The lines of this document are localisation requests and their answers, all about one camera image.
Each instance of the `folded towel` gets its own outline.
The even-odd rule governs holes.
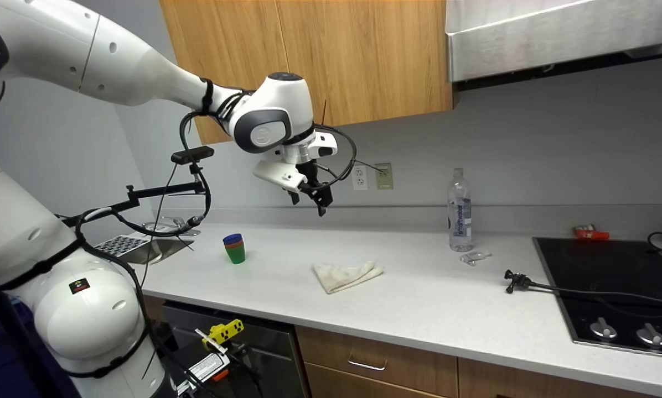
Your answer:
[[[362,265],[315,265],[311,273],[323,286],[326,294],[349,289],[382,274],[382,270],[374,261],[368,261]]]

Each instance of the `kitchen counter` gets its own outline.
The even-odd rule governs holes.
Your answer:
[[[233,265],[222,237],[242,233]],[[662,396],[662,355],[573,342],[551,294],[505,294],[505,270],[545,282],[532,237],[477,237],[464,265],[442,233],[209,224],[191,250],[151,265],[147,296],[349,333],[513,370]],[[311,265],[377,261],[382,276],[326,294]]]

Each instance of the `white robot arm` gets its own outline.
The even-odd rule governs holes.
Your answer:
[[[307,83],[291,74],[268,76],[254,92],[223,89],[74,2],[0,0],[0,98],[11,78],[115,104],[183,104],[191,116],[215,117],[242,150],[264,152],[258,176],[310,195],[319,211],[330,203],[330,186],[319,186],[307,164],[333,155],[337,141],[311,124]],[[82,396],[166,389],[135,286],[0,171],[0,289],[33,309],[42,340]]]

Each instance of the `electrical outlet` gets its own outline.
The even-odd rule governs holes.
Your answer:
[[[393,191],[393,172],[391,172],[391,164],[374,164],[374,172],[377,172],[377,191]]]
[[[368,165],[353,164],[353,169],[351,169],[351,187],[353,191],[369,191]]]

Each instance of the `electric stovetop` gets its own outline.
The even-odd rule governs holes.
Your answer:
[[[662,254],[644,240],[534,238],[555,292],[571,339],[662,353]]]

